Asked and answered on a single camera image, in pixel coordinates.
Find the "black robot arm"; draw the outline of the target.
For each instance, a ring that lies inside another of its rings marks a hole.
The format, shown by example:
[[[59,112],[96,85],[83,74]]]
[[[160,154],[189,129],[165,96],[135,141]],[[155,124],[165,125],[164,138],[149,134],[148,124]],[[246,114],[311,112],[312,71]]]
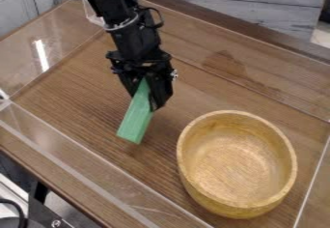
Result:
[[[95,15],[103,18],[104,31],[109,34],[116,49],[108,51],[105,58],[111,61],[115,73],[133,97],[137,86],[145,81],[147,99],[151,110],[160,109],[172,96],[171,55],[161,50],[159,29],[164,20],[155,22],[152,7],[144,7],[139,0],[88,0]]]

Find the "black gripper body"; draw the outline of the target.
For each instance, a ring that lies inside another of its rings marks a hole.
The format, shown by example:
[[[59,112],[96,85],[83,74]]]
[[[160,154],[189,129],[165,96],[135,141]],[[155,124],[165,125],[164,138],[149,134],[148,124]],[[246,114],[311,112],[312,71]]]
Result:
[[[121,72],[132,71],[141,78],[149,72],[167,72],[171,74],[171,55],[161,51],[160,49],[152,50],[141,58],[128,59],[125,58],[119,51],[108,51],[105,58],[111,61],[112,73],[117,76]]]

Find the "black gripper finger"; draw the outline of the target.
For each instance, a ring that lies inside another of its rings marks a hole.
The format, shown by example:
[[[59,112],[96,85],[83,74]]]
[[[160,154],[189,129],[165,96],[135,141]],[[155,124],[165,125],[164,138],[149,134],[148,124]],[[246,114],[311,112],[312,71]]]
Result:
[[[119,74],[119,78],[128,91],[129,96],[133,97],[141,77],[135,72],[128,71],[128,72],[121,72]]]
[[[164,107],[172,96],[172,80],[173,77],[167,72],[149,72],[145,75],[145,81],[149,88],[148,101],[152,111]]]

